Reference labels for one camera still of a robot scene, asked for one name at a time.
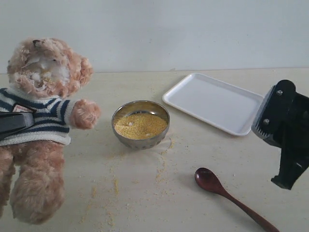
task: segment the wooden spoon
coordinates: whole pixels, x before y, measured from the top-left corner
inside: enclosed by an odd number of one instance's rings
[[[257,224],[259,224],[266,232],[279,232],[272,224],[262,218],[249,207],[232,197],[222,186],[216,175],[207,168],[199,168],[195,172],[195,181],[204,190],[221,195],[248,214]]]

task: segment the tabletop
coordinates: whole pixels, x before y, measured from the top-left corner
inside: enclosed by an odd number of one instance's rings
[[[309,96],[309,69],[194,71],[265,95],[289,79]],[[281,232],[308,230],[309,172],[292,190],[274,185],[280,151],[253,132],[234,137],[162,102],[163,94],[193,72],[95,73],[73,99],[95,100],[102,117],[93,130],[71,130],[65,147],[66,200],[41,226],[14,220],[10,206],[1,231],[14,232],[262,232],[237,206],[200,189],[199,167],[215,172],[235,198]],[[6,87],[6,75],[0,75]],[[132,151],[114,136],[111,118],[121,105],[152,100],[170,113],[170,129],[158,146]]]

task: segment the teddy bear head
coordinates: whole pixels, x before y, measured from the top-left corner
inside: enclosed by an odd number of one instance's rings
[[[22,41],[8,61],[10,85],[34,98],[66,98],[86,85],[93,73],[88,59],[56,38]]]

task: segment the fur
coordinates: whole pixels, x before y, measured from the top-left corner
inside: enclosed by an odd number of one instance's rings
[[[88,59],[55,38],[22,41],[8,61],[9,84],[34,99],[63,99],[85,86],[93,74]],[[101,115],[93,101],[79,100],[70,126],[92,129]],[[13,216],[28,224],[43,224],[64,202],[63,147],[53,141],[0,146],[0,217],[8,201]],[[20,173],[11,192],[15,166]]]

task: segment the spilled cornmeal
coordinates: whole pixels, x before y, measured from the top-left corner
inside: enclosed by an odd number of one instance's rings
[[[129,139],[149,139],[164,131],[166,127],[165,120],[147,113],[123,117],[115,124],[117,133]]]

